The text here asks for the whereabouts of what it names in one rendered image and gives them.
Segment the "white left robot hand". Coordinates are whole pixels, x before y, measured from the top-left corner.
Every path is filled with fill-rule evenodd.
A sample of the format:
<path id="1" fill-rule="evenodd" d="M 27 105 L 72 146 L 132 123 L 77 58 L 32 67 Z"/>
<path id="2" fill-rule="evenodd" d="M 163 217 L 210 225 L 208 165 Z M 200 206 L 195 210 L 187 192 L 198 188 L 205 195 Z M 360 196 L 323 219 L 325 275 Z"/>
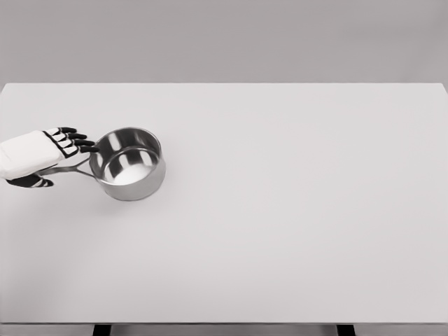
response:
<path id="1" fill-rule="evenodd" d="M 95 142 L 72 127 L 56 127 L 0 143 L 0 179 L 21 188 L 49 188 L 54 183 L 39 172 L 81 153 L 98 153 Z"/>

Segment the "steel pot with long handle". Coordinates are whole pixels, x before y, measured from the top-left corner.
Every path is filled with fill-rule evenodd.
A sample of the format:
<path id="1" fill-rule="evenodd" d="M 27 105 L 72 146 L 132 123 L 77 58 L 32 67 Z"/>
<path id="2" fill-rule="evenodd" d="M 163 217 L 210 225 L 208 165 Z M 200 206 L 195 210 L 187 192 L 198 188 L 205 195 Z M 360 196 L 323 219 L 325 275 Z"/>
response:
<path id="1" fill-rule="evenodd" d="M 159 139 L 146 129 L 124 127 L 96 142 L 98 153 L 78 164 L 51 167 L 42 175 L 76 172 L 96 180 L 104 192 L 120 201 L 142 200 L 162 185 L 166 163 Z"/>

